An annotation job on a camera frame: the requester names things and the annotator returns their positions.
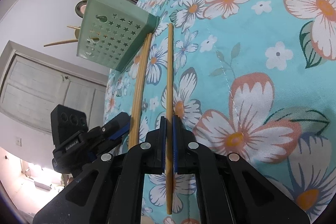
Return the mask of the wooden chopstick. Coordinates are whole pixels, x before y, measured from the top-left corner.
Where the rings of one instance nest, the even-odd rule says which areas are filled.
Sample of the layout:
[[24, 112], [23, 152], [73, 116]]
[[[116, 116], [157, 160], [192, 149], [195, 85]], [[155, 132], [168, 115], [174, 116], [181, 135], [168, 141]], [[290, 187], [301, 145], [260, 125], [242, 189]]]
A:
[[166, 211], [168, 215], [173, 211], [173, 24], [168, 26], [167, 45], [167, 93], [166, 93]]
[[59, 41], [59, 42], [53, 42], [53, 43], [45, 44], [43, 47], [58, 46], [58, 45], [77, 43], [77, 42], [78, 42], [78, 39], [63, 40], [63, 41]]
[[74, 30], [80, 30], [80, 27], [75, 27], [75, 26], [67, 26], [67, 28], [71, 28], [71, 29], [74, 29]]
[[139, 126], [141, 123], [142, 96], [145, 83], [147, 60], [150, 52], [152, 33], [149, 33], [143, 44], [141, 58], [139, 61], [138, 73], [135, 83], [135, 91], [133, 96], [133, 104], [131, 111], [130, 132], [128, 149], [131, 149], [138, 144], [139, 141]]

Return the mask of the white panel door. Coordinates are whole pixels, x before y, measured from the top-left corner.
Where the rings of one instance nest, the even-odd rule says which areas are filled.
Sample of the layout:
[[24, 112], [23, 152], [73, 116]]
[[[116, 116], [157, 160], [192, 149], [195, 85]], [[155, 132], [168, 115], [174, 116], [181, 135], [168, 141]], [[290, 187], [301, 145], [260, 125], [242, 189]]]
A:
[[1, 53], [1, 113], [43, 133], [57, 105], [84, 112], [89, 128], [101, 125], [105, 88], [97, 73], [15, 42]]

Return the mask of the green star-perforated utensil basket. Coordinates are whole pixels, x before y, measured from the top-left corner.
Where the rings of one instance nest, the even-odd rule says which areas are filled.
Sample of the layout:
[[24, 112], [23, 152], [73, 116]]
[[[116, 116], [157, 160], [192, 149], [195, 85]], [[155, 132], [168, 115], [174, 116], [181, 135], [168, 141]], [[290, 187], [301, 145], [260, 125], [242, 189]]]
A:
[[159, 21], [159, 16], [127, 0], [88, 0], [77, 56], [123, 72]]

